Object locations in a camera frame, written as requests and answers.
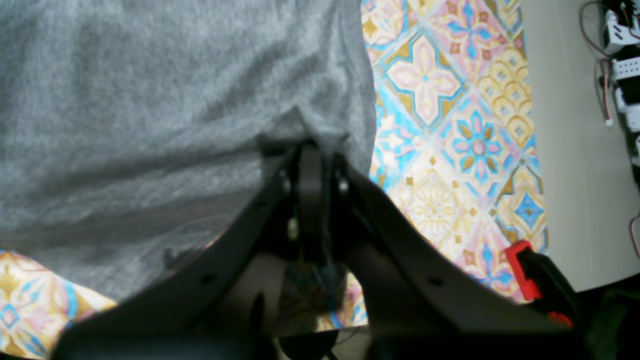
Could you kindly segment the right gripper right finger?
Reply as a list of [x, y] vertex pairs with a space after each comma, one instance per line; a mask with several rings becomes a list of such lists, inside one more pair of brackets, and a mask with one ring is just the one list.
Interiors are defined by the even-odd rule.
[[454, 265], [336, 153], [330, 253], [361, 285], [368, 360], [583, 360], [583, 335], [502, 297]]

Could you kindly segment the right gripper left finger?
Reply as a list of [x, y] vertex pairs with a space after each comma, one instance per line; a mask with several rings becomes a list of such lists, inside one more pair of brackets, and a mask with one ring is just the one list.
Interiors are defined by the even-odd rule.
[[301, 148], [208, 248], [121, 305], [64, 331], [53, 360], [276, 360], [270, 322], [297, 216]]

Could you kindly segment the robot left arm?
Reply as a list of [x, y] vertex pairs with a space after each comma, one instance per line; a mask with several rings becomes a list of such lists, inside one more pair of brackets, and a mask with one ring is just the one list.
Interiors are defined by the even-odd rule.
[[596, 92], [603, 123], [621, 122], [635, 183], [639, 182], [639, 2], [588, 0], [579, 30], [596, 53]]

